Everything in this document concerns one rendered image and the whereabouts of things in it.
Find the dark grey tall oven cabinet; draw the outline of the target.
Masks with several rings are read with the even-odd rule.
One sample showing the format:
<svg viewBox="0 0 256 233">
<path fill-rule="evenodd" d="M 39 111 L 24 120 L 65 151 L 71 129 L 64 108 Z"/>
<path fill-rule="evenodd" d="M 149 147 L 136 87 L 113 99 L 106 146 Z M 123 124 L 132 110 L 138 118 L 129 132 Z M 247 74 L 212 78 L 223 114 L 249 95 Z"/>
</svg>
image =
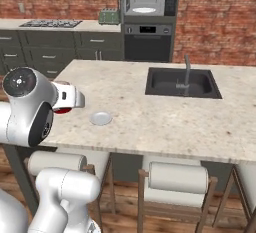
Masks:
<svg viewBox="0 0 256 233">
<path fill-rule="evenodd" d="M 176 14 L 174 16 L 126 16 L 123 12 L 123 0 L 120 0 L 121 6 L 121 33 L 123 34 L 124 41 L 124 25 L 125 24 L 163 24 L 172 26 L 172 35 L 171 35 L 171 48 L 170 48 L 170 57 L 169 61 L 172 61 L 173 50 L 174 50 L 174 39 L 176 32 L 176 21 L 178 13 L 178 2 L 176 5 Z"/>
</svg>

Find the green toaster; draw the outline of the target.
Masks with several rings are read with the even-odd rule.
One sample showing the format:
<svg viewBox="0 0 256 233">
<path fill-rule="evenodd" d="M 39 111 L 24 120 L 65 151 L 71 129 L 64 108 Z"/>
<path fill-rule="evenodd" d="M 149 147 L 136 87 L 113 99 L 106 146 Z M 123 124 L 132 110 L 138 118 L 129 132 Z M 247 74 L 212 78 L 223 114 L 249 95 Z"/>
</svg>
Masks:
<svg viewBox="0 0 256 233">
<path fill-rule="evenodd" d="M 104 8 L 100 11 L 98 23 L 101 25 L 118 25 L 120 23 L 120 13 L 116 8 Z"/>
</svg>

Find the red cup of tea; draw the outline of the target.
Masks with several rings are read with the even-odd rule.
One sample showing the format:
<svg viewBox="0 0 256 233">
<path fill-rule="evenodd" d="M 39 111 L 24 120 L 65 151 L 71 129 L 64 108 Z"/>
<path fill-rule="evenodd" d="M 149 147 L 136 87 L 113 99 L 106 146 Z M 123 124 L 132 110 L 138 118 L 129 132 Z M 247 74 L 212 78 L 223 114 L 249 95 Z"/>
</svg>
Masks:
<svg viewBox="0 0 256 233">
<path fill-rule="evenodd" d="M 63 85 L 70 85 L 70 83 L 67 81 L 55 81 L 55 83 L 59 83 L 59 84 L 63 84 Z M 54 113 L 65 114 L 65 113 L 70 112 L 71 110 L 72 110 L 72 108 L 58 108 L 58 109 L 54 109 Z"/>
</svg>

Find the dark grey lower cupboards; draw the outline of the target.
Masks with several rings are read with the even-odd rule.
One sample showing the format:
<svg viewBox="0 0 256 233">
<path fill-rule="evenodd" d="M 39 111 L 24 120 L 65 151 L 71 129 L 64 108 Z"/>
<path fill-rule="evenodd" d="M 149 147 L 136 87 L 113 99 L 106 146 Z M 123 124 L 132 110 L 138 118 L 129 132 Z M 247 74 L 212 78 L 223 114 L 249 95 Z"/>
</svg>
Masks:
<svg viewBox="0 0 256 233">
<path fill-rule="evenodd" d="M 56 77 L 73 59 L 122 60 L 115 32 L 0 30 L 0 74 L 29 66 Z"/>
</svg>

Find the grey tap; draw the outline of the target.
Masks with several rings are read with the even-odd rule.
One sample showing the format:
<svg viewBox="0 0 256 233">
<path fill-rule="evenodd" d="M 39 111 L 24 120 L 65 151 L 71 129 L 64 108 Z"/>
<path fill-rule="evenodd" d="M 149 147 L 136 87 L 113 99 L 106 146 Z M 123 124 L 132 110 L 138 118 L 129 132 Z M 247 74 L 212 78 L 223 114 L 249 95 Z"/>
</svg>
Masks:
<svg viewBox="0 0 256 233">
<path fill-rule="evenodd" d="M 183 89 L 184 90 L 184 96 L 188 96 L 189 93 L 189 77 L 190 77 L 190 71 L 191 71 L 191 64 L 189 60 L 188 55 L 184 55 L 184 60 L 186 64 L 186 70 L 185 70 L 185 79 L 183 83 L 180 83 L 177 79 L 176 88 Z"/>
</svg>

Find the wooden stool with white cushion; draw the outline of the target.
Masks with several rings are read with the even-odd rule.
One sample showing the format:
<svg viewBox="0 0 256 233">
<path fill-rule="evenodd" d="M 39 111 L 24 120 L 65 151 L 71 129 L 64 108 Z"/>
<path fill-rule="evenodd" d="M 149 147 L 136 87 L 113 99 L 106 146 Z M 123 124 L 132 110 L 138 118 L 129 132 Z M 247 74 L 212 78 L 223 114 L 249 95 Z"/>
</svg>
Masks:
<svg viewBox="0 0 256 233">
<path fill-rule="evenodd" d="M 202 233 L 218 179 L 200 161 L 145 155 L 138 170 L 137 233 L 145 215 L 192 217 Z"/>
<path fill-rule="evenodd" d="M 100 228 L 102 228 L 100 199 L 106 182 L 110 186 L 111 212 L 116 213 L 113 165 L 109 152 L 81 151 L 80 153 L 73 153 L 70 149 L 57 149 L 55 152 L 35 151 L 24 160 L 24 164 L 32 185 L 35 185 L 35 178 L 38 173 L 48 167 L 85 171 L 96 175 L 100 180 L 101 189 L 98 198 L 94 201 L 94 215 Z"/>
<path fill-rule="evenodd" d="M 243 233 L 256 233 L 256 165 L 236 164 L 232 167 L 212 226 L 218 225 L 233 184 L 238 189 L 247 219 Z"/>
</svg>

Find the black gas hob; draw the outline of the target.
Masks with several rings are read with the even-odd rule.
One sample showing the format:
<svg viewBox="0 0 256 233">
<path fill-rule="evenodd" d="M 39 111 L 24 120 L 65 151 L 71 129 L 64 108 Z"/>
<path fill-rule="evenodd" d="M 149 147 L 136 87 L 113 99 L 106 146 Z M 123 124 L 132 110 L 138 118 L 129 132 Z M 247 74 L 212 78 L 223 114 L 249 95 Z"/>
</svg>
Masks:
<svg viewBox="0 0 256 233">
<path fill-rule="evenodd" d="M 74 28 L 80 23 L 82 20 L 31 20 L 19 27 Z"/>
</svg>

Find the black sink basin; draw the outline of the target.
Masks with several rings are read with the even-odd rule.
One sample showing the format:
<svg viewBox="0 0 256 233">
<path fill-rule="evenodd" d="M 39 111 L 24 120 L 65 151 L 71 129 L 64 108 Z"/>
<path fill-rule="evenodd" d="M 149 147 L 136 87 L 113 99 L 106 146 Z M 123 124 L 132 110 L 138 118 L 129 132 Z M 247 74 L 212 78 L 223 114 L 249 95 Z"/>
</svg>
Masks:
<svg viewBox="0 0 256 233">
<path fill-rule="evenodd" d="M 145 88 L 146 95 L 179 96 L 221 99 L 222 95 L 210 70 L 191 69 L 188 94 L 177 84 L 185 81 L 185 69 L 150 67 Z"/>
</svg>

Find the black built-in oven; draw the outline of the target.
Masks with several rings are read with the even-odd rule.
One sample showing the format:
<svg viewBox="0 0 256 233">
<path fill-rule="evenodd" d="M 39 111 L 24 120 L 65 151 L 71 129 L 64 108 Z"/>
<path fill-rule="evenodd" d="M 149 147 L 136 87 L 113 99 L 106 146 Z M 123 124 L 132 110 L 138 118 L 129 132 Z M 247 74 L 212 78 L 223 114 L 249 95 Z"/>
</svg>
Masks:
<svg viewBox="0 0 256 233">
<path fill-rule="evenodd" d="M 127 61 L 168 62 L 171 35 L 171 25 L 125 24 L 124 58 Z"/>
</svg>

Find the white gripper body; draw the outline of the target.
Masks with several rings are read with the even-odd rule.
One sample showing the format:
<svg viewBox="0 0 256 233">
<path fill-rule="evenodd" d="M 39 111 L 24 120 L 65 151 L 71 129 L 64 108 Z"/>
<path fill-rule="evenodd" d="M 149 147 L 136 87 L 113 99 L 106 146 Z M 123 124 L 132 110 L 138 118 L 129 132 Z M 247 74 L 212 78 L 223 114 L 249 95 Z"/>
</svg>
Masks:
<svg viewBox="0 0 256 233">
<path fill-rule="evenodd" d="M 70 87 L 69 101 L 72 108 L 84 108 L 85 96 L 75 86 Z"/>
</svg>

